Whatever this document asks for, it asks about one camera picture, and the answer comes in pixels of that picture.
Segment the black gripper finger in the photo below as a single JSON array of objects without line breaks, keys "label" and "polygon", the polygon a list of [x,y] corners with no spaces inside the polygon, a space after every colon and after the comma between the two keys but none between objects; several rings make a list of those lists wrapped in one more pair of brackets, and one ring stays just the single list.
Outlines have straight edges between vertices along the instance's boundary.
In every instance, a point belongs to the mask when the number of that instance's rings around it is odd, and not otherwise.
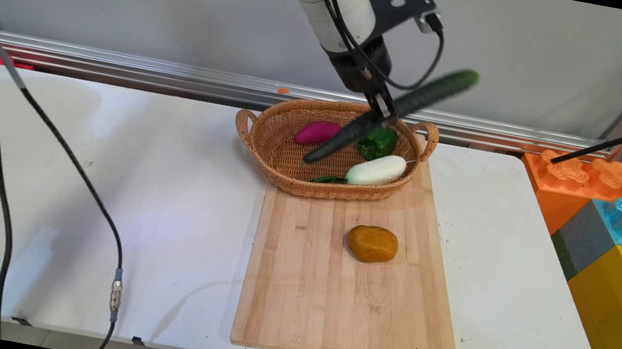
[{"label": "black gripper finger", "polygon": [[388,121],[391,96],[387,88],[379,86],[370,86],[370,90],[366,93],[366,101],[380,122]]},{"label": "black gripper finger", "polygon": [[383,84],[382,97],[381,97],[380,109],[379,109],[379,111],[381,112],[381,115],[388,115],[388,116],[393,116],[393,117],[398,116],[396,106],[395,106],[395,101],[392,98],[393,97],[391,96],[391,93],[388,90],[388,85]]}]

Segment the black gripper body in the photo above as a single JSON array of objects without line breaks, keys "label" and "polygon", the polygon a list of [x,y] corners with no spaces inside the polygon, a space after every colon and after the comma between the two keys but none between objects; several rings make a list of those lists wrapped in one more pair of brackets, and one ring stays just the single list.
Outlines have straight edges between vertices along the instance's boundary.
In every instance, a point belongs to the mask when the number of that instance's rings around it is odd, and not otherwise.
[{"label": "black gripper body", "polygon": [[[362,43],[361,47],[367,58],[372,60],[384,75],[390,75],[392,61],[384,42],[384,37],[378,36]],[[328,58],[348,90],[370,95],[376,93],[378,76],[358,53],[347,50],[341,53],[329,52]]]}]

